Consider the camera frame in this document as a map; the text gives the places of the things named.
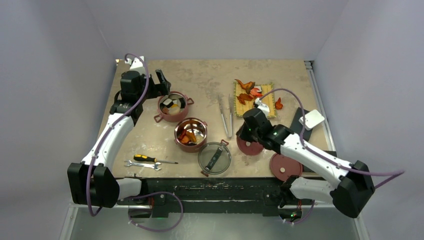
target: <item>white wall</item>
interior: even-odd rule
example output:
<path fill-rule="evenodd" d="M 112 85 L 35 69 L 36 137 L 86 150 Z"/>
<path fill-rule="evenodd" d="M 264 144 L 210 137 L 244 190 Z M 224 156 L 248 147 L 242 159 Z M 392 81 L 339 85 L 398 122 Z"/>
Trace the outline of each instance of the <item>white wall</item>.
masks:
<path fill-rule="evenodd" d="M 348 0 L 86 0 L 114 57 L 314 60 Z"/>
<path fill-rule="evenodd" d="M 349 1 L 313 65 L 340 156 L 406 170 L 363 210 L 373 240 L 424 235 L 423 9 L 422 0 Z"/>
<path fill-rule="evenodd" d="M 0 6 L 1 239 L 58 239 L 115 63 L 82 0 Z"/>

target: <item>red plate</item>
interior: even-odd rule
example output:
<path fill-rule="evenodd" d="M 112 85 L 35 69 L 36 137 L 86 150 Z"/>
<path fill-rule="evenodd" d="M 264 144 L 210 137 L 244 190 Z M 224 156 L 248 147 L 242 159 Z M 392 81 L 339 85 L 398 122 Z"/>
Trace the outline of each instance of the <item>red plate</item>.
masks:
<path fill-rule="evenodd" d="M 247 142 L 237 136 L 237 146 L 244 154 L 249 156 L 258 155 L 264 150 L 264 147 L 257 142 Z"/>
<path fill-rule="evenodd" d="M 287 181 L 290 176 L 300 176 L 303 166 L 298 161 L 279 154 L 274 154 L 269 161 L 272 174 L 281 181 Z"/>

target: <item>table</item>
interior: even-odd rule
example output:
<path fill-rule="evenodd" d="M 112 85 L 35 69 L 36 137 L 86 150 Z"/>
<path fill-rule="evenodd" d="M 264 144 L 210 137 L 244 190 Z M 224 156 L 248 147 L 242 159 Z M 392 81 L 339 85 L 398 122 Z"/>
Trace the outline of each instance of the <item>table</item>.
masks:
<path fill-rule="evenodd" d="M 155 75 L 156 69 L 162 69 L 166 79 L 172 83 L 171 91 L 178 91 L 189 98 L 194 104 L 189 106 L 187 117 L 199 118 L 207 122 L 208 142 L 227 140 L 221 119 L 217 95 L 222 97 L 224 114 L 228 120 L 228 95 L 234 91 L 234 79 L 244 83 L 253 81 L 257 84 L 274 83 L 275 88 L 287 88 L 295 92 L 307 110 L 317 109 L 314 90 L 311 86 L 303 60 L 283 59 L 215 59 L 215 60 L 151 60 L 148 69 L 155 83 L 159 83 Z M 121 74 L 129 70 L 129 65 L 119 61 L 110 89 L 107 105 L 100 132 L 106 125 L 114 96 L 120 88 Z M 277 111 L 277 117 L 271 118 L 273 125 L 290 126 L 299 104 L 289 93 L 277 91 L 275 99 L 281 97 L 283 109 Z M 158 99 L 148 99 L 143 104 L 143 113 L 134 129 L 128 134 L 120 148 L 112 173 L 115 177 L 146 177 L 146 178 L 204 178 L 198 164 L 197 153 L 186 153 L 174 142 L 176 122 L 162 120 L 156 123 L 153 116 L 157 115 Z M 242 125 L 241 117 L 234 117 L 233 132 Z M 322 124 L 313 129 L 309 142 L 322 150 L 328 150 Z M 209 177 L 273 177 L 269 162 L 274 152 L 264 149 L 256 156 L 246 156 L 236 143 L 236 138 L 229 140 L 228 149 L 231 153 L 231 165 L 222 174 Z M 134 154 L 144 154 L 162 160 L 176 161 L 179 164 L 162 164 L 161 171 L 150 168 L 131 166 L 125 167 L 124 160 L 133 159 Z"/>

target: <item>bamboo mat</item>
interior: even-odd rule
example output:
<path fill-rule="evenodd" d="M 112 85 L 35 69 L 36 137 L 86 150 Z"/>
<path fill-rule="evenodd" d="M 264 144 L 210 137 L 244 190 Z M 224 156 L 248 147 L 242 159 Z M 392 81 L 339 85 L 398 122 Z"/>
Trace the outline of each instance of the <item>bamboo mat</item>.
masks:
<path fill-rule="evenodd" d="M 265 95 L 266 93 L 270 92 L 274 88 L 273 83 L 268 84 L 257 84 L 255 86 L 260 86 L 262 88 L 262 94 Z M 246 105 L 243 105 L 237 100 L 237 96 L 240 94 L 246 93 L 244 89 L 238 84 L 237 82 L 234 82 L 234 109 L 235 109 L 235 115 L 237 117 L 243 117 L 243 114 L 253 108 L 254 100 L 252 101 L 245 101 Z M 276 114 L 276 107 L 275 107 L 275 100 L 274 100 L 274 93 L 269 94 L 264 99 L 262 99 L 262 102 L 269 107 L 269 116 L 268 118 L 275 118 L 277 116 Z"/>

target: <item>yellow and black screwdriver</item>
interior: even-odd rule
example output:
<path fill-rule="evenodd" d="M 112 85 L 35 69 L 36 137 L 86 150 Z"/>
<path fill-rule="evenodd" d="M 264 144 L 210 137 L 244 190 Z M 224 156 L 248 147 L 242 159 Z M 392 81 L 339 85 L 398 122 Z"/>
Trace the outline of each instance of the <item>yellow and black screwdriver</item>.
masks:
<path fill-rule="evenodd" d="M 176 161 L 165 161 L 165 160 L 157 160 L 154 157 L 149 157 L 146 155 L 136 154 L 134 155 L 134 160 L 138 162 L 152 162 L 152 163 L 167 163 L 167 164 L 178 164 Z"/>

